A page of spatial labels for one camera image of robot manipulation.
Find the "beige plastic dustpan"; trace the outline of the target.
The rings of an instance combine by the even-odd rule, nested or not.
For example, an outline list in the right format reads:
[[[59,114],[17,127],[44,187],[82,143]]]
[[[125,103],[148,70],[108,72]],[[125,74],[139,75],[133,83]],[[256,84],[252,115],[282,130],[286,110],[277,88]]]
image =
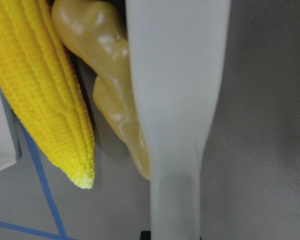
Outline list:
[[[14,165],[19,157],[14,115],[0,89],[0,171]]]

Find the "yellow toy corn cob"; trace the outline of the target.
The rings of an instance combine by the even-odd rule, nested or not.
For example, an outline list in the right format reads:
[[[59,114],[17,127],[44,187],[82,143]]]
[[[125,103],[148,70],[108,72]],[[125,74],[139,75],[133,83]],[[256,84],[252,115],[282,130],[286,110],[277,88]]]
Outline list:
[[[93,127],[47,0],[0,0],[0,89],[47,159],[91,189]]]

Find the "beige hand brush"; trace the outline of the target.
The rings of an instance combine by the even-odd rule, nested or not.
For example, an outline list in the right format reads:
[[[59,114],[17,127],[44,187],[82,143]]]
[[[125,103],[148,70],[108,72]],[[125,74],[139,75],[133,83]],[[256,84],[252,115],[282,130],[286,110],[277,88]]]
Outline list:
[[[153,240],[200,238],[202,158],[223,76],[229,0],[128,0],[133,95],[150,162]]]

